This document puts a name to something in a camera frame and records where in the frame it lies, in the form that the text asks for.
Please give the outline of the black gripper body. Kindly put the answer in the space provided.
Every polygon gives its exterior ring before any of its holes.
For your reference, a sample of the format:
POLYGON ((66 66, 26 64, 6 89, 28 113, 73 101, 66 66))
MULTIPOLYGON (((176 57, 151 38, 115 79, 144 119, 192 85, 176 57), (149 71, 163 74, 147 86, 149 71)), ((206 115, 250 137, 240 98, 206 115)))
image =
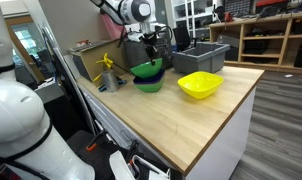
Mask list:
POLYGON ((157 36, 155 33, 145 34, 143 38, 143 42, 145 44, 145 50, 148 57, 155 57, 158 48, 156 47, 157 36))

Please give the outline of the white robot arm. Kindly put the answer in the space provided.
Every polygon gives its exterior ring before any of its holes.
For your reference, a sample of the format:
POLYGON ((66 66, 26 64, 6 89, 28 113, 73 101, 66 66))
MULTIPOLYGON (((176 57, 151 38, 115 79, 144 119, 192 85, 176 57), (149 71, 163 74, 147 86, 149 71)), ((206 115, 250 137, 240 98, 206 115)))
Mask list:
POLYGON ((145 51, 152 64, 157 33, 163 27, 156 19, 154 0, 90 0, 120 26, 138 24, 138 31, 127 34, 129 40, 143 42, 145 51))

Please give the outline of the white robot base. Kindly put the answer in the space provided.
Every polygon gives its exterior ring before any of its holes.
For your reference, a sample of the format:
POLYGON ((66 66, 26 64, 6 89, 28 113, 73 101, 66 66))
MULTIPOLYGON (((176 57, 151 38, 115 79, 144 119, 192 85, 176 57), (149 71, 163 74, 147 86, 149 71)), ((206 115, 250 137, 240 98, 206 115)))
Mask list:
POLYGON ((0 7, 0 163, 22 180, 94 180, 54 128, 41 98, 18 82, 13 47, 0 7))

